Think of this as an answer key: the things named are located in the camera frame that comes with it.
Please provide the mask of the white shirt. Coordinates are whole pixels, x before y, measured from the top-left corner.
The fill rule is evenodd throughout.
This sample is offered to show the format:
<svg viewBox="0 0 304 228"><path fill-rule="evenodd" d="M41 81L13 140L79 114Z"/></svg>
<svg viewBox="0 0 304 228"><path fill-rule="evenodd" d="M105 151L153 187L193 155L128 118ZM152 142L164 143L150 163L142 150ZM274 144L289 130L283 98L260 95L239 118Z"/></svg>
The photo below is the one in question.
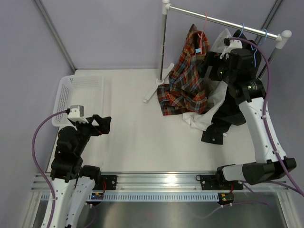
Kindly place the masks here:
<svg viewBox="0 0 304 228"><path fill-rule="evenodd" d="M205 92L208 98L206 110L202 114L188 112L182 114L182 119L191 128L206 130L212 125L212 117L223 104L227 87L220 82L211 82L204 77Z"/></svg>

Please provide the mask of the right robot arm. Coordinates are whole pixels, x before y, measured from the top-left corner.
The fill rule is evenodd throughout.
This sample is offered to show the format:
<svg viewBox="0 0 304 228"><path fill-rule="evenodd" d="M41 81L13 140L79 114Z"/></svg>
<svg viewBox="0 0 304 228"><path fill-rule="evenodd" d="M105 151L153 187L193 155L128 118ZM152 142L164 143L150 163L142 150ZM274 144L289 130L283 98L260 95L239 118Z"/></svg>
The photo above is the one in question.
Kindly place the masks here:
<svg viewBox="0 0 304 228"><path fill-rule="evenodd" d="M209 51L200 65L200 74L205 74L209 67L211 80L227 84L228 92L246 120L255 150L255 162L219 167L215 184L221 189L227 188L232 181L255 185L280 179L295 169L295 159L287 157L276 136L265 88L256 77L252 52L244 48L223 55Z"/></svg>

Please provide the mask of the pink wire hanger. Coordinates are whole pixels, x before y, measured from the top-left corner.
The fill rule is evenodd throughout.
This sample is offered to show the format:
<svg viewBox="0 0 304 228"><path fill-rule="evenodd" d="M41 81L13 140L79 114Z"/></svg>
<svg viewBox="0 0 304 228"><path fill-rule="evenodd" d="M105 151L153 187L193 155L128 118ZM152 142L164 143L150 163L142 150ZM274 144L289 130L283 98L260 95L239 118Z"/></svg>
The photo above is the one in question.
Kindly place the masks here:
<svg viewBox="0 0 304 228"><path fill-rule="evenodd" d="M203 29L201 31L200 34L198 34L199 36L199 47L195 50L195 54L206 54L208 49L209 49L209 41L205 35L205 28L206 28L206 24L207 24L207 14L205 13L205 22L203 25Z"/></svg>

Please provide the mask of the red plaid shirt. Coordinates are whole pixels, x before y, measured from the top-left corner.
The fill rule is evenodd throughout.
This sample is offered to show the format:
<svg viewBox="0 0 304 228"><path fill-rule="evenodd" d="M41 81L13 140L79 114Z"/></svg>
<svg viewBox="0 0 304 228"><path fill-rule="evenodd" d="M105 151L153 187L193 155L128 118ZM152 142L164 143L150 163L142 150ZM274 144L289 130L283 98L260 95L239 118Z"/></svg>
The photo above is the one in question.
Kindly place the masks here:
<svg viewBox="0 0 304 228"><path fill-rule="evenodd" d="M169 73L169 82L157 88L164 116L188 112L202 114L206 110L208 98L204 78L199 76L199 65L206 54L195 54L200 33L194 24L190 27L178 62Z"/></svg>

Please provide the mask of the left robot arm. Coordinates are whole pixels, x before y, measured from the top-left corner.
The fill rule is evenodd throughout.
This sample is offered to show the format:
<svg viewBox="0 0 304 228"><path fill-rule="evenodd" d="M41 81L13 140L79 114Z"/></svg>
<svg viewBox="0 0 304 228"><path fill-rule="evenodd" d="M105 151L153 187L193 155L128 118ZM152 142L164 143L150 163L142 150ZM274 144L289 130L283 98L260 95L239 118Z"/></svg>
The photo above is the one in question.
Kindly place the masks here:
<svg viewBox="0 0 304 228"><path fill-rule="evenodd" d="M109 134L111 120L111 117L102 118L94 114L83 123L71 121L71 126L58 132L43 228L76 227L89 194L106 185L100 168L83 165L81 155L91 137Z"/></svg>

